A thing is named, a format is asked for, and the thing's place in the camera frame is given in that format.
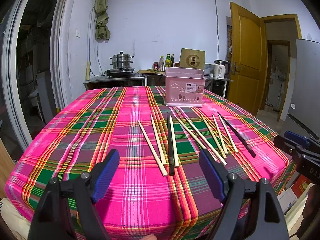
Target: kettle handle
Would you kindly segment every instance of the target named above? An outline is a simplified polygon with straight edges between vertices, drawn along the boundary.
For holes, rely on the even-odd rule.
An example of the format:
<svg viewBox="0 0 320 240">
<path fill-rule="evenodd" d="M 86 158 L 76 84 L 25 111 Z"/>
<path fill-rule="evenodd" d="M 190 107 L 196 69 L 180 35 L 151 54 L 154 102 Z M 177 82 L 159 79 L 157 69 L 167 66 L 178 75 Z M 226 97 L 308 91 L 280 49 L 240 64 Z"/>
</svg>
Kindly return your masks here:
<svg viewBox="0 0 320 240">
<path fill-rule="evenodd" d="M 229 73 L 230 73 L 230 62 L 228 62 L 228 61 L 225 61 L 225 64 L 226 65 L 228 65 L 228 72 L 227 73 L 225 73 L 225 75 L 228 75 Z"/>
</svg>

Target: metal bolt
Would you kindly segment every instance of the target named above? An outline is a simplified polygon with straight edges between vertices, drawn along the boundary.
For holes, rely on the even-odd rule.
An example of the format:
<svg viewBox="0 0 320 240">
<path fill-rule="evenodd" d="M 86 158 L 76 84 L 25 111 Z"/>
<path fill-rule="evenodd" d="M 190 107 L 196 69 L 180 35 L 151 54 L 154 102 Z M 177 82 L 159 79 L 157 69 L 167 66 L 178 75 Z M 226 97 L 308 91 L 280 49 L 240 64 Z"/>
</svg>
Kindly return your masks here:
<svg viewBox="0 0 320 240">
<path fill-rule="evenodd" d="M 269 180 L 267 180 L 266 178 L 262 178 L 262 183 L 265 184 L 265 185 L 269 184 Z"/>
<path fill-rule="evenodd" d="M 238 175 L 236 173 L 232 172 L 232 173 L 228 174 L 228 178 L 229 179 L 236 179 L 236 178 L 238 178 Z"/>
<path fill-rule="evenodd" d="M 58 181 L 57 178 L 52 178 L 52 179 L 49 180 L 50 184 L 56 184 L 57 181 Z"/>
<path fill-rule="evenodd" d="M 90 174 L 87 173 L 87 172 L 84 172 L 84 173 L 82 173 L 82 174 L 80 175 L 80 177 L 81 177 L 82 179 L 87 179 L 87 178 L 89 178 L 89 176 L 90 176 Z"/>
</svg>

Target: curtain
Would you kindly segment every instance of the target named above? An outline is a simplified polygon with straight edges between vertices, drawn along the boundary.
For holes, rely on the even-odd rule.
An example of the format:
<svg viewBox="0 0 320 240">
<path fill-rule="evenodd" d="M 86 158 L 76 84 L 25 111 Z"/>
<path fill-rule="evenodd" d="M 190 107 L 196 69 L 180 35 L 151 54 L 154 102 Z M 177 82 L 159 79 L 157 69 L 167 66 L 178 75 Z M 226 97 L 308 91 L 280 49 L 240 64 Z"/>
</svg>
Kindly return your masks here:
<svg viewBox="0 0 320 240">
<path fill-rule="evenodd" d="M 98 40 L 109 40 L 110 31 L 107 28 L 109 16 L 106 13 L 108 9 L 108 0 L 96 0 L 94 3 L 94 9 L 96 12 L 96 39 Z"/>
</svg>

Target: tablecloth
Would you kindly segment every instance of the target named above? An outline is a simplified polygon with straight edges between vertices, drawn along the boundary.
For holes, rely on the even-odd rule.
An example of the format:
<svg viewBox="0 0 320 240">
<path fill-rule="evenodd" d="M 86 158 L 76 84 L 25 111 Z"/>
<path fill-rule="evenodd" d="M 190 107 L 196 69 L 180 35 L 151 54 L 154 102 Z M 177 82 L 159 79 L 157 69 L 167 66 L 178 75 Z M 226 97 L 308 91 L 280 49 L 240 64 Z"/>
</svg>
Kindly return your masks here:
<svg viewBox="0 0 320 240">
<path fill-rule="evenodd" d="M 200 148 L 174 119 L 180 166 L 174 177 L 163 177 L 143 136 L 144 126 L 154 148 L 158 147 L 151 124 L 156 123 L 164 152 L 167 152 L 167 112 L 189 117 L 215 147 L 200 114 L 214 128 L 212 113 L 219 111 L 239 131 L 255 151 L 247 152 L 231 133 L 239 149 L 227 142 L 226 168 L 243 179 L 268 178 L 276 193 L 293 173 L 293 165 L 271 139 L 276 135 L 261 121 L 209 91 L 204 92 L 203 107 L 167 107 L 164 87 L 125 87 L 89 90 L 62 110 L 33 140 L 10 175 L 5 191 L 17 210 L 31 221 L 37 203 L 51 177 L 76 178 L 104 160 L 110 149 L 120 153 L 120 164 L 103 199 L 96 208 L 111 238 L 139 239 L 155 234 L 162 239 L 195 239 L 214 224 L 221 204 L 212 195 L 198 163 Z M 74 225 L 76 205 L 69 199 Z M 240 215 L 246 213 L 243 207 Z"/>
</svg>

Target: white door frame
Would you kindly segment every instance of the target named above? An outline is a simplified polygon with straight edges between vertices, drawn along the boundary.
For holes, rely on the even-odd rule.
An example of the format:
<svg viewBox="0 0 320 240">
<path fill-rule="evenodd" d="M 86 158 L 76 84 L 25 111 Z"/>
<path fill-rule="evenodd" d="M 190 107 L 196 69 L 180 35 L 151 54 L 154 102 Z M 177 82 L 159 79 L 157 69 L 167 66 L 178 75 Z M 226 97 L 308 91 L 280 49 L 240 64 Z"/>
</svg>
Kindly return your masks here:
<svg viewBox="0 0 320 240">
<path fill-rule="evenodd" d="M 51 82 L 57 111 L 72 101 L 68 67 L 68 37 L 74 0 L 58 0 L 53 15 L 50 38 Z"/>
<path fill-rule="evenodd" d="M 23 116 L 17 83 L 17 40 L 23 12 L 28 0 L 15 0 L 5 29 L 2 46 L 2 86 L 4 101 L 14 133 L 23 150 L 32 142 Z"/>
</svg>

